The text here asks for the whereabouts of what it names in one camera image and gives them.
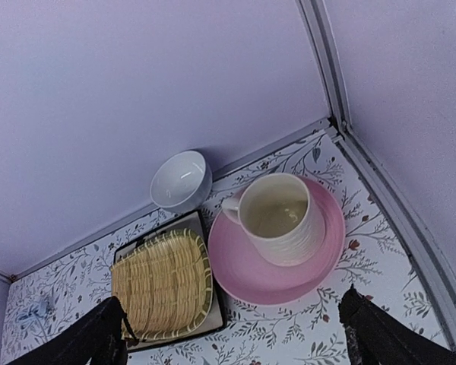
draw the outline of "white bowl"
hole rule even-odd
[[[212,184],[211,169],[203,155],[184,151],[168,159],[155,173],[150,196],[159,208],[181,214],[199,207]]]

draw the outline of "cup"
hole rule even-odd
[[[314,256],[325,221],[307,185],[289,173],[255,180],[239,198],[226,198],[223,213],[239,224],[268,262],[295,266]]]

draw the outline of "table surface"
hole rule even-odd
[[[429,298],[401,243],[356,171],[324,131],[217,180],[202,208],[207,225],[224,198],[276,171],[317,180],[340,202],[347,237],[336,269],[316,290],[285,306],[251,306],[227,297],[227,329],[194,341],[131,354],[128,363],[350,363],[337,304],[352,283],[404,325],[447,347]],[[109,267],[115,250],[172,217],[162,210],[153,211],[13,283],[5,313],[2,363],[54,338],[108,297]],[[46,301],[51,308],[44,307]]]

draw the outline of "pink saucer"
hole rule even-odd
[[[242,228],[220,212],[211,228],[208,249],[220,286],[232,297],[255,305],[279,305],[315,289],[334,269],[343,252],[343,213],[334,196],[318,183],[300,176],[320,207],[326,223],[321,248],[308,261],[280,267],[265,261]]]

